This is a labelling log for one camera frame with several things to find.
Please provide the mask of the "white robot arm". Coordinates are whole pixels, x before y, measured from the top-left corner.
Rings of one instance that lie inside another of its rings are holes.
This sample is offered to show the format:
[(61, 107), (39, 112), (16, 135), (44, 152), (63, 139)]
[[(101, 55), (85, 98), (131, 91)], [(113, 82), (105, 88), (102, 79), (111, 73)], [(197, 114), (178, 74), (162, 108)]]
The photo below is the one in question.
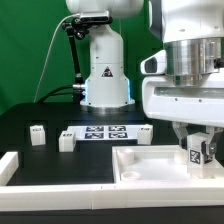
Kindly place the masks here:
[(65, 0), (89, 41), (86, 110), (141, 100), (172, 123), (190, 162), (206, 164), (224, 129), (224, 0)]

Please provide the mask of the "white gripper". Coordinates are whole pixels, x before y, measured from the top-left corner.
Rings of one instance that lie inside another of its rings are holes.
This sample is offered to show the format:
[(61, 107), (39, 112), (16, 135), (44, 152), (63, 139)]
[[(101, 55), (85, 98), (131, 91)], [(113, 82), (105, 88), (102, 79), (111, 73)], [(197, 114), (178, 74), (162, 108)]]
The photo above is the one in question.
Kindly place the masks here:
[(165, 75), (165, 56), (165, 51), (161, 50), (140, 64), (141, 73), (145, 75), (143, 111), (148, 118), (174, 121), (172, 127), (183, 149), (187, 149), (187, 123), (207, 126), (201, 151), (204, 163), (208, 164), (217, 152), (222, 134), (219, 127), (224, 127), (224, 68), (218, 73), (203, 75), (199, 86), (177, 87)]

